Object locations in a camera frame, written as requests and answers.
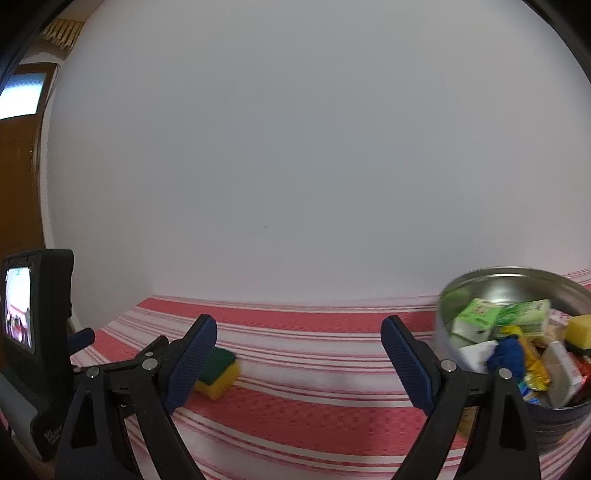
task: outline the yellow sponge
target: yellow sponge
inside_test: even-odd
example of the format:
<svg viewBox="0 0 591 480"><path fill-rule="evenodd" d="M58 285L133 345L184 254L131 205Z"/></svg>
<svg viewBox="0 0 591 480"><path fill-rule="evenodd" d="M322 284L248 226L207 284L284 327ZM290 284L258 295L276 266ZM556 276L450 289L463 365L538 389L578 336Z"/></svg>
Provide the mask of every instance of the yellow sponge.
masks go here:
<svg viewBox="0 0 591 480"><path fill-rule="evenodd" d="M572 317L564 341L580 351L591 350L591 315Z"/></svg>
<svg viewBox="0 0 591 480"><path fill-rule="evenodd" d="M214 347L193 389L217 400L240 376L236 356L223 348Z"/></svg>

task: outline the yellow snack wrapper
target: yellow snack wrapper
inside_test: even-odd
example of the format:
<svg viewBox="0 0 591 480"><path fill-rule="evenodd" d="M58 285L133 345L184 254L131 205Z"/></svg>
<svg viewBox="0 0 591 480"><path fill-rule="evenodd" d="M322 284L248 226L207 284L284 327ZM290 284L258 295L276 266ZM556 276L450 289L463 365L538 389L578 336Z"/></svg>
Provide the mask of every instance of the yellow snack wrapper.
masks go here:
<svg viewBox="0 0 591 480"><path fill-rule="evenodd" d="M531 344L531 342L524 336L523 332L517 325L506 325L501 327L503 335L517 335L519 344L523 349L523 357L525 362L525 377L524 381L532 390L545 392L548 390L550 383L550 374L546 370L538 351Z"/></svg>

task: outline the red and white striped tablecloth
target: red and white striped tablecloth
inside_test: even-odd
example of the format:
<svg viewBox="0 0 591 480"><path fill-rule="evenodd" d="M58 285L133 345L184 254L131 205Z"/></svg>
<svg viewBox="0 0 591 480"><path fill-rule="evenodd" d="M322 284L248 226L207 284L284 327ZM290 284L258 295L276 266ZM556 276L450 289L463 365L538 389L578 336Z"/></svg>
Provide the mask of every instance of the red and white striped tablecloth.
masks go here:
<svg viewBox="0 0 591 480"><path fill-rule="evenodd" d="M433 298L364 312L289 310L154 296L96 332L95 344L73 362L131 358L158 335L182 337L199 314L208 313L217 321L217 345L237 354L242 375L218 402L193 393L174 413L207 478L392 478L425 417L408 400L379 328L396 313L417 338L429 340ZM128 430L145 478L158 479L133 417ZM590 430L588 419L541 457L544 479L560 477ZM464 445L459 437L453 442L441 479L453 478Z"/></svg>

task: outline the screen image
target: screen image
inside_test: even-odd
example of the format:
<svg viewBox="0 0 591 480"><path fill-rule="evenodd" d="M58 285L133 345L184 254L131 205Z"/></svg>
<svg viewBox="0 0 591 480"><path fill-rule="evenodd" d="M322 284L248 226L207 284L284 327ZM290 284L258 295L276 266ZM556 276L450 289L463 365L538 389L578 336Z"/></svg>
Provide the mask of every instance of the screen image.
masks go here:
<svg viewBox="0 0 591 480"><path fill-rule="evenodd" d="M33 349L31 329L31 269L28 267L10 268L6 273L6 334Z"/></svg>

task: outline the blue gripper pad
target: blue gripper pad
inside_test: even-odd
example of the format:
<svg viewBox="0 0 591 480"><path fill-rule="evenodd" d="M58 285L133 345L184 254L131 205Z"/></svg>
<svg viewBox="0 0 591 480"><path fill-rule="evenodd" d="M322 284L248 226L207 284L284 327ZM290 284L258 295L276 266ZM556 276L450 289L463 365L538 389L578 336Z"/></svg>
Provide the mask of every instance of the blue gripper pad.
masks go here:
<svg viewBox="0 0 591 480"><path fill-rule="evenodd" d="M381 336L384 350L407 391L408 398L414 407L420 408L425 415L429 415L435 406L433 397L436 391L433 391L431 377L411 346L411 342L418 343L418 341L395 316L384 319Z"/></svg>
<svg viewBox="0 0 591 480"><path fill-rule="evenodd" d="M201 374L201 370L203 370L207 357L216 344L217 324L209 315L199 317L191 328L198 327L202 317L205 317L203 324L197 330L197 333L194 334L193 338L190 338L190 329L182 340L178 340L181 342L181 345L183 345L184 340L188 340L186 342L188 345L176 364L171 367L170 373L168 373L163 405L169 413L172 413L175 408L182 407L185 404L189 394L193 390L195 382Z"/></svg>

